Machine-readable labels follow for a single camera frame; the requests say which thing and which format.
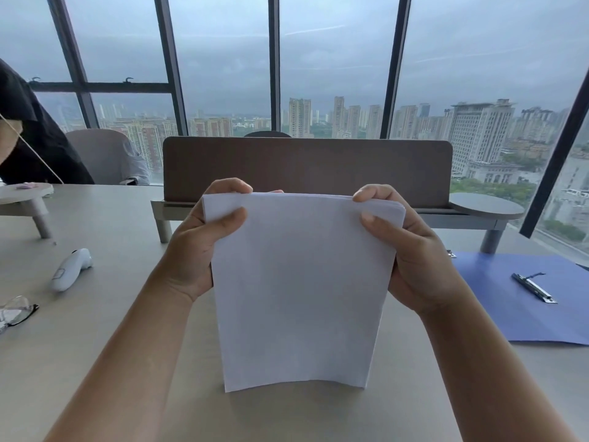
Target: sky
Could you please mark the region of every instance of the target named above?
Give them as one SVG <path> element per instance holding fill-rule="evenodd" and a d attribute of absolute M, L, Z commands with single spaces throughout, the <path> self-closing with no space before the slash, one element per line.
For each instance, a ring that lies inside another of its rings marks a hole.
<path fill-rule="evenodd" d="M 93 82 L 165 82 L 153 0 L 65 0 Z M 190 116 L 270 113 L 268 0 L 169 0 Z M 398 0 L 280 0 L 282 108 L 333 97 L 383 104 Z M 0 58 L 25 79 L 70 81 L 46 0 L 3 0 Z M 589 66 L 589 0 L 412 0 L 396 108 L 509 98 L 570 107 Z M 53 102 L 75 96 L 43 94 Z M 96 102 L 172 113 L 169 95 Z"/>

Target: brown partition panel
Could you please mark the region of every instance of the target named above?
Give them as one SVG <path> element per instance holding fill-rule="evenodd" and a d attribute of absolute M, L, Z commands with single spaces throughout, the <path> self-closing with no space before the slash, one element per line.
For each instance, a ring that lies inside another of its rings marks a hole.
<path fill-rule="evenodd" d="M 213 180 L 238 177 L 257 192 L 352 195 L 393 185 L 413 207 L 447 207 L 448 141 L 169 137 L 164 200 L 197 201 Z"/>

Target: window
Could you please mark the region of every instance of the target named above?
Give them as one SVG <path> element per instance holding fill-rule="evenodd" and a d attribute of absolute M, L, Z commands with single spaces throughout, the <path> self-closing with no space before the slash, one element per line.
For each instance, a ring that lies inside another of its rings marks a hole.
<path fill-rule="evenodd" d="M 188 133 L 270 129 L 268 0 L 169 0 Z"/>
<path fill-rule="evenodd" d="M 280 0 L 280 116 L 294 137 L 378 138 L 399 0 Z"/>
<path fill-rule="evenodd" d="M 35 93 L 35 96 L 64 133 L 86 128 L 75 94 Z"/>
<path fill-rule="evenodd" d="M 162 143 L 178 134 L 169 94 L 93 94 L 101 128 L 125 134 L 147 163 L 151 182 L 163 183 Z"/>
<path fill-rule="evenodd" d="M 589 0 L 412 0 L 391 138 L 450 141 L 452 192 L 527 207 L 589 64 L 588 11 Z M 508 181 L 466 178 L 470 155 Z"/>
<path fill-rule="evenodd" d="M 30 81 L 69 82 L 47 0 L 2 0 L 0 58 Z"/>
<path fill-rule="evenodd" d="M 167 82 L 154 0 L 65 0 L 90 82 Z"/>
<path fill-rule="evenodd" d="M 532 238 L 589 265 L 589 120 L 585 118 Z"/>

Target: desk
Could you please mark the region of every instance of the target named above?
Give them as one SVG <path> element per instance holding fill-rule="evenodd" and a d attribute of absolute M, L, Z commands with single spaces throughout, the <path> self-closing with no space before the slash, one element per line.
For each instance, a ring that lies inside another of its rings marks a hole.
<path fill-rule="evenodd" d="M 26 295 L 40 310 L 0 335 L 0 428 L 6 440 L 38 441 L 92 366 L 164 246 L 150 200 L 160 187 L 55 186 L 46 200 L 57 245 L 33 221 L 0 217 L 0 301 Z M 454 251 L 476 251 L 484 231 L 441 230 Z M 87 247 L 94 267 L 55 295 L 47 285 L 71 251 Z M 545 253 L 511 229 L 498 251 Z M 214 297 L 190 315 L 161 440 L 460 440 L 444 384 L 417 316 L 388 297 L 371 378 L 364 391 L 327 382 L 223 392 Z M 566 421 L 589 437 L 589 348 L 516 345 Z"/>

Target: white handheld device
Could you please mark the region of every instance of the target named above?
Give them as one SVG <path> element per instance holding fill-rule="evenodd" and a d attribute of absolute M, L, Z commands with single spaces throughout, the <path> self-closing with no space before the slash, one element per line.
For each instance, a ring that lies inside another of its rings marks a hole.
<path fill-rule="evenodd" d="M 74 251 L 57 268 L 51 278 L 51 289 L 56 292 L 66 291 L 78 279 L 80 271 L 90 267 L 92 267 L 90 251 L 87 248 Z"/>

